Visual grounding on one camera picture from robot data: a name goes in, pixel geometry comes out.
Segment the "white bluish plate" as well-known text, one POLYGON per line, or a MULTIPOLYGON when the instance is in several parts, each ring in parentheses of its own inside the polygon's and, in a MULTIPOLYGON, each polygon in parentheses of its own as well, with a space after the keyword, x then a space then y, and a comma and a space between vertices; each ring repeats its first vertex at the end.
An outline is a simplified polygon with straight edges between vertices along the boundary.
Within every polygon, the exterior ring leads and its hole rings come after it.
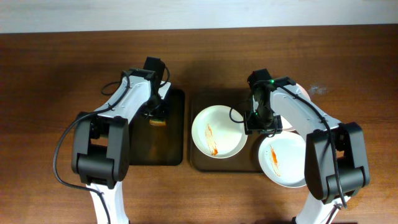
POLYGON ((265 138, 258 150, 261 169, 271 181, 287 188, 306 186, 305 141, 296 133, 281 132, 265 138))

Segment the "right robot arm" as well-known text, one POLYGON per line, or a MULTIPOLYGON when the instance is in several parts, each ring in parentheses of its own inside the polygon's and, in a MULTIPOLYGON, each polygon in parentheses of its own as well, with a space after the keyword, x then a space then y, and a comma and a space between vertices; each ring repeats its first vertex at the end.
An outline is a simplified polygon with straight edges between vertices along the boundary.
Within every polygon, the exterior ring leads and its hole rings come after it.
POLYGON ((272 78, 267 69, 248 76, 250 110, 246 134, 273 137, 285 118, 305 140, 304 177, 309 195, 292 223, 331 223, 335 215, 370 183, 364 134, 355 122, 342 123, 302 95, 289 77, 272 78))

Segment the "green yellow sponge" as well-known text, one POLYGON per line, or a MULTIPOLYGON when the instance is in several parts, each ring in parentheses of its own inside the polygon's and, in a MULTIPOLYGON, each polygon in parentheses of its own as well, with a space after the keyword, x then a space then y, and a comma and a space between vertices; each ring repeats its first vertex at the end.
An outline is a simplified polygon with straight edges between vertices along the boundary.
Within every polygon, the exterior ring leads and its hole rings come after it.
POLYGON ((149 124, 153 126, 165 126, 167 123, 166 120, 162 118, 151 118, 149 124))

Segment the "white pinkish plate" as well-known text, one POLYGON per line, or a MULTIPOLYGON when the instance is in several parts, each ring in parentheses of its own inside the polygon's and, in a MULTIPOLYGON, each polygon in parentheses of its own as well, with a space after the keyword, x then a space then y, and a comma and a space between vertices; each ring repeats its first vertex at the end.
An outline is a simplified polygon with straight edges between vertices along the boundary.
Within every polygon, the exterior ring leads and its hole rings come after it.
MULTIPOLYGON (((301 98, 303 98, 304 100, 311 101, 310 95, 304 89, 304 87, 302 85, 299 85, 298 83, 296 84, 296 86, 300 90, 299 96, 301 98)), ((283 131, 292 132, 297 129, 297 126, 295 125, 296 117, 293 117, 291 114, 288 118, 285 116, 280 116, 280 117, 281 117, 281 121, 282 121, 282 130, 283 131)))

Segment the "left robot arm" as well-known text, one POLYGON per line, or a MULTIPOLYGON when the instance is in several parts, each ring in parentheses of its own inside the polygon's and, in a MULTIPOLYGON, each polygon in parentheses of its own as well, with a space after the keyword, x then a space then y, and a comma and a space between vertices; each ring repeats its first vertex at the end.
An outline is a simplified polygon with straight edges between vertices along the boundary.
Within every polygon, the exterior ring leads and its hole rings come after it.
POLYGON ((118 89, 92 113, 80 113, 73 137, 72 170, 90 191, 98 223, 129 223, 123 202, 131 149, 130 124, 137 114, 163 120, 171 86, 159 58, 121 74, 118 89))

